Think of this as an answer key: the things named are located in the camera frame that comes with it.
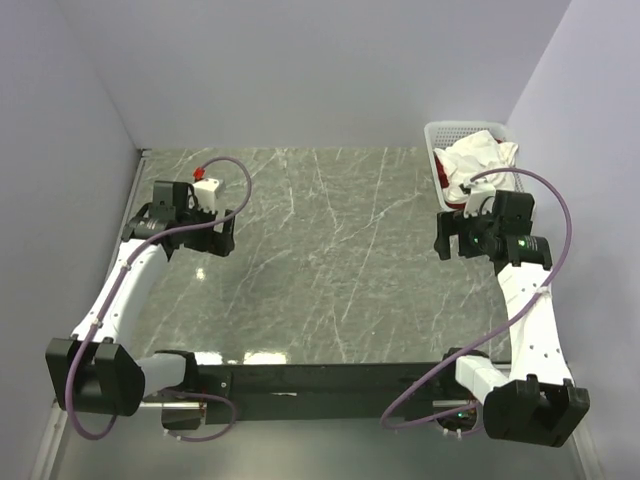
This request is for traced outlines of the white t shirt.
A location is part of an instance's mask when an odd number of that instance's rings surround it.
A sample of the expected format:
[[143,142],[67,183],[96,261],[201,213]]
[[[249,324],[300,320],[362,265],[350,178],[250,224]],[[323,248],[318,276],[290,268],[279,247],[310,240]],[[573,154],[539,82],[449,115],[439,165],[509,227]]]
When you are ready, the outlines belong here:
[[519,144],[498,142],[488,130],[468,135],[445,149],[435,148],[449,180],[446,198],[452,203],[465,203],[467,195],[460,185],[471,177],[485,172],[516,165]]

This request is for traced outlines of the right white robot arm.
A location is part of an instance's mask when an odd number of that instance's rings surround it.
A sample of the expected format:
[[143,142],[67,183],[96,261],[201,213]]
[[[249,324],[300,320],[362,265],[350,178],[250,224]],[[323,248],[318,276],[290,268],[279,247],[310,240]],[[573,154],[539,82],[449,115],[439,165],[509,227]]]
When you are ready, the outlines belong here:
[[464,258],[487,257],[494,265],[510,317],[511,367],[503,374],[471,351],[441,371],[444,395],[467,392],[482,406],[482,422],[492,439],[558,448],[565,444],[590,407],[586,389],[575,385],[561,349],[551,290],[548,241],[532,235],[534,198],[528,193],[468,186],[460,211],[437,218],[434,247],[451,257],[450,238]]

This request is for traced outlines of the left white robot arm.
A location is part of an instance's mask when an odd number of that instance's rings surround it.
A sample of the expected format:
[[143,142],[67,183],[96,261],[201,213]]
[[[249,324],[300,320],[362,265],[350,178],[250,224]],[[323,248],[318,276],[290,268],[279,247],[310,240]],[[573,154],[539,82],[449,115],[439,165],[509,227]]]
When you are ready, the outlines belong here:
[[73,396],[77,412],[131,416],[142,400],[166,392],[193,399],[200,388],[194,354],[160,350],[134,359],[134,324],[156,280],[179,248],[228,256],[235,220],[217,202],[224,183],[157,181],[152,199],[126,223],[118,256],[88,314],[66,339],[50,341],[45,359],[59,405]]

